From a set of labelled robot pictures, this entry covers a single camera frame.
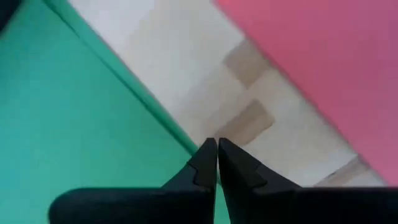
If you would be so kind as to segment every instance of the floor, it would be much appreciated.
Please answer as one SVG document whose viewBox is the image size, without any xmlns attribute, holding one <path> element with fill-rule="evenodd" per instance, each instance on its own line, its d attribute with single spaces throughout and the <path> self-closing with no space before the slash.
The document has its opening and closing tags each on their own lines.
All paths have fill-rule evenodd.
<svg viewBox="0 0 398 224">
<path fill-rule="evenodd" d="M 197 145 L 228 137 L 299 185 L 384 185 L 211 1 L 70 2 Z"/>
</svg>

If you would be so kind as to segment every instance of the pink paper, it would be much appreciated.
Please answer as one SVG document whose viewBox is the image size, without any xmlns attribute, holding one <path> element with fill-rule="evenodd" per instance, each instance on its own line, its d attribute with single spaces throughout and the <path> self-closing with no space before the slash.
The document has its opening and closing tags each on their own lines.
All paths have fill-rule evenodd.
<svg viewBox="0 0 398 224">
<path fill-rule="evenodd" d="M 354 150 L 398 185 L 398 1 L 217 1 Z"/>
</svg>

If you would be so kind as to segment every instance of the tile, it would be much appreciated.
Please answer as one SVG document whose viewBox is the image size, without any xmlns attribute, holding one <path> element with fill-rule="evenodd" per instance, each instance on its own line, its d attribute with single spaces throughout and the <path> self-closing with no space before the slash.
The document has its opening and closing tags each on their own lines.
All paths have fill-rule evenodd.
<svg viewBox="0 0 398 224">
<path fill-rule="evenodd" d="M 225 58 L 224 64 L 249 88 L 271 65 L 250 40 L 244 39 Z"/>
<path fill-rule="evenodd" d="M 228 121 L 215 138 L 228 138 L 238 146 L 244 146 L 255 139 L 274 122 L 271 114 L 257 100 L 252 101 L 242 112 Z"/>
</svg>

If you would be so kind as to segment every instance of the green paper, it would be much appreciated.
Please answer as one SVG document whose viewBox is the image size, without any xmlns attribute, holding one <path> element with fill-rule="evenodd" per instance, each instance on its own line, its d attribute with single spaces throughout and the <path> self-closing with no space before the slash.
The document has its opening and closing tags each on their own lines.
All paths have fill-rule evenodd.
<svg viewBox="0 0 398 224">
<path fill-rule="evenodd" d="M 64 23 L 115 75 L 131 93 L 136 95 L 152 115 L 169 131 L 173 137 L 192 155 L 198 147 L 188 137 L 185 131 L 173 120 L 169 113 L 150 94 L 145 86 L 134 76 L 127 66 L 106 45 L 100 36 L 80 17 L 67 0 L 44 0 L 49 8 L 56 13 Z"/>
<path fill-rule="evenodd" d="M 1 223 L 47 223 L 77 187 L 161 186 L 189 158 L 53 10 L 20 7 L 0 37 Z"/>
</svg>

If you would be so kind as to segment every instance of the white surface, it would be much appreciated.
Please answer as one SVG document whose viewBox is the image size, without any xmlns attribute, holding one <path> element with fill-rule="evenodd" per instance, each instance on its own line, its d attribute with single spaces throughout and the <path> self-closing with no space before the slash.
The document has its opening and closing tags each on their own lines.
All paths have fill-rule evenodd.
<svg viewBox="0 0 398 224">
<path fill-rule="evenodd" d="M 249 89 L 230 74 L 244 37 L 210 1 L 71 2 L 195 143 L 259 100 L 275 123 L 243 148 L 275 171 L 313 185 L 355 156 L 277 70 Z"/>
</svg>

